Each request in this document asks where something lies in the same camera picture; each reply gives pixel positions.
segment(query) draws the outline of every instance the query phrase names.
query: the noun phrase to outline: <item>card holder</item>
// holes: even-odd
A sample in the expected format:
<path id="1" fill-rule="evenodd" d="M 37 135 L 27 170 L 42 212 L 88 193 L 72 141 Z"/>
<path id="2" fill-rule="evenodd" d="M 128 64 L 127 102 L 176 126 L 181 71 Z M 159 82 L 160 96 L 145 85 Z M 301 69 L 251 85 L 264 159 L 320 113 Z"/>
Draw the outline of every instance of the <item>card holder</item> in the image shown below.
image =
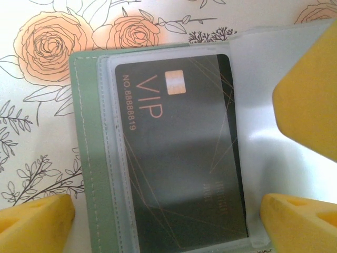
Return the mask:
<path id="1" fill-rule="evenodd" d="M 98 59 L 120 252 L 249 244 L 228 55 L 208 46 Z"/>

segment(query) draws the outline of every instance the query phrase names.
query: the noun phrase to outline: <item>orange rose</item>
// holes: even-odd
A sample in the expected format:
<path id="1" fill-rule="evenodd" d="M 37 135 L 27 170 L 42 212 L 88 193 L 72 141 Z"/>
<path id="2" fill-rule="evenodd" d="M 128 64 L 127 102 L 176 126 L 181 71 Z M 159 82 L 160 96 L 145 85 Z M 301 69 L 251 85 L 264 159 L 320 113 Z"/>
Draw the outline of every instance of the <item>orange rose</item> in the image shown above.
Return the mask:
<path id="1" fill-rule="evenodd" d="M 69 56 L 75 51 L 92 50 L 92 33 L 80 16 L 41 12 L 32 17 L 14 41 L 25 79 L 39 85 L 68 85 Z"/>
<path id="2" fill-rule="evenodd" d="M 295 24 L 335 17 L 337 17 L 337 5 L 330 3 L 309 5 L 304 11 L 302 11 Z"/>
<path id="3" fill-rule="evenodd" d="M 118 18 L 114 25 L 101 26 L 94 32 L 93 39 L 102 49 L 137 48 L 157 46 L 159 33 L 159 28 L 144 17 L 129 16 Z"/>

